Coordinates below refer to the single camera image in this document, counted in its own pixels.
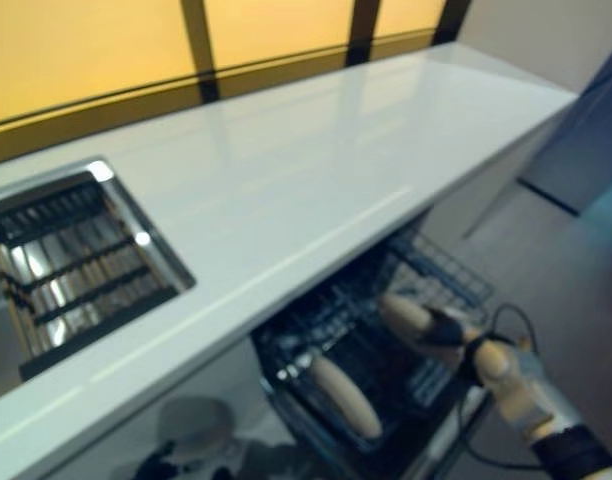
dish rack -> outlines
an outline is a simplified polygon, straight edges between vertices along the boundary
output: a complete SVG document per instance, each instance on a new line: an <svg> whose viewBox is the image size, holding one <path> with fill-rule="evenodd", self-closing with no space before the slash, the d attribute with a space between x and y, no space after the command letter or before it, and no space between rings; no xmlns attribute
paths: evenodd
<svg viewBox="0 0 612 480"><path fill-rule="evenodd" d="M389 439L407 422L430 436L429 426L443 418L456 399L452 373L410 350L383 324L376 300L387 291L459 308L480 323L486 321L483 304L493 292L419 234L415 222L291 303L254 334L272 388L290 392L321 421L326 436L363 453L391 448ZM348 428L305 368L304 354L313 351L334 362L359 387L383 426L379 438L363 438ZM407 448L413 448L415 442L408 443Z"/></svg>
<svg viewBox="0 0 612 480"><path fill-rule="evenodd" d="M79 170L0 199L0 287L22 380L194 283L114 176Z"/></svg>

window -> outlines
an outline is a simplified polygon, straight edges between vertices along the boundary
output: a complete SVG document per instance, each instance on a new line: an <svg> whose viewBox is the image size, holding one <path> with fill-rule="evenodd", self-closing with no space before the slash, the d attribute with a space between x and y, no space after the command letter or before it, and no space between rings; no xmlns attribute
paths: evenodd
<svg viewBox="0 0 612 480"><path fill-rule="evenodd" d="M359 62L424 48L444 3L0 0L0 161L343 68L358 21Z"/></svg>

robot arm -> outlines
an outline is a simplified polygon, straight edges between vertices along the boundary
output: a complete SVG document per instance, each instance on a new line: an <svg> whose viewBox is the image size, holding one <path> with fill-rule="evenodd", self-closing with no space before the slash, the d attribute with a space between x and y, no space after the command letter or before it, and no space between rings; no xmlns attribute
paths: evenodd
<svg viewBox="0 0 612 480"><path fill-rule="evenodd" d="M380 299L386 325L411 347L459 351L458 374L492 393L502 418L555 480L612 480L612 455L550 383L537 356L501 341L452 309L427 309L407 297Z"/></svg>

cable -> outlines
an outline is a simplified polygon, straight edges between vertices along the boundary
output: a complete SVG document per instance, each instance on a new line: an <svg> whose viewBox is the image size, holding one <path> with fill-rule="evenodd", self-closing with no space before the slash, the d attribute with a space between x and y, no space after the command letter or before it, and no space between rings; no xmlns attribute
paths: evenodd
<svg viewBox="0 0 612 480"><path fill-rule="evenodd" d="M468 453L471 457L473 457L475 460L477 460L480 463L483 463L491 467L502 468L504 470L517 470L517 471L524 471L524 472L535 472L535 471L544 470L544 468L541 465L529 465L529 464L523 464L523 463L511 463L511 462L502 462L499 460L495 460L494 458L490 458L490 457L487 457L486 455L482 455L477 450L475 450L473 446L470 444L468 436L466 435L466 429L464 425L464 399L465 399L465 396L460 398L459 403L457 404L457 429L458 429L457 435L458 435L459 440L462 442L464 446L464 450L466 450L466 453Z"/></svg>
<svg viewBox="0 0 612 480"><path fill-rule="evenodd" d="M533 327L533 324L530 321L530 318L528 318L528 315L526 315L526 313L516 305L510 304L510 303L504 303L500 305L497 308L497 310L495 310L495 313L493 314L493 318L491 321L491 332L496 333L497 326L499 323L499 318L501 314L505 311L510 311L510 312L515 313L522 320L522 322L526 326L528 335L530 336L530 342L531 342L531 347L533 349L533 352L535 352L535 354L538 355L539 349L537 347L537 334L535 333L535 328ZM516 471L524 471L524 472L535 472L535 471L544 470L544 468L541 465L529 465L529 464L522 464L522 463L503 462L503 461L496 460L494 458L487 457L486 455L482 455L477 450L475 450L473 446L470 444L470 440L468 436L466 435L466 430L465 430L465 425L464 425L465 398L466 396L461 397L457 404L457 435L458 435L459 440L462 442L464 446L464 450L466 450L466 453L468 453L471 457L473 457L475 460L477 460L480 463L483 463L491 467L501 468L504 470L516 470Z"/></svg>
<svg viewBox="0 0 612 480"><path fill-rule="evenodd" d="M537 346L537 334L535 333L535 327L530 321L530 318L528 318L528 315L526 315L526 312L524 312L517 305L513 305L512 303L502 303L499 307L497 307L497 310L495 310L495 313L493 314L493 319L491 321L491 332L497 333L497 325L499 323L499 318L501 314L505 311L513 312L524 323L524 326L526 327L526 330L528 331L528 335L530 337L531 348L533 349L535 355L539 355L539 347Z"/></svg>

white countertop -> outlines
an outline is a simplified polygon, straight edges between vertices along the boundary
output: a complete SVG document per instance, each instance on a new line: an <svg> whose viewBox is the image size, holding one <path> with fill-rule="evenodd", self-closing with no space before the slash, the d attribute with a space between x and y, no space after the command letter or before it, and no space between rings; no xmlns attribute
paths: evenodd
<svg viewBox="0 0 612 480"><path fill-rule="evenodd" d="M0 398L0 479L53 468L575 98L451 44L0 165L3 186L106 156L198 280Z"/></svg>

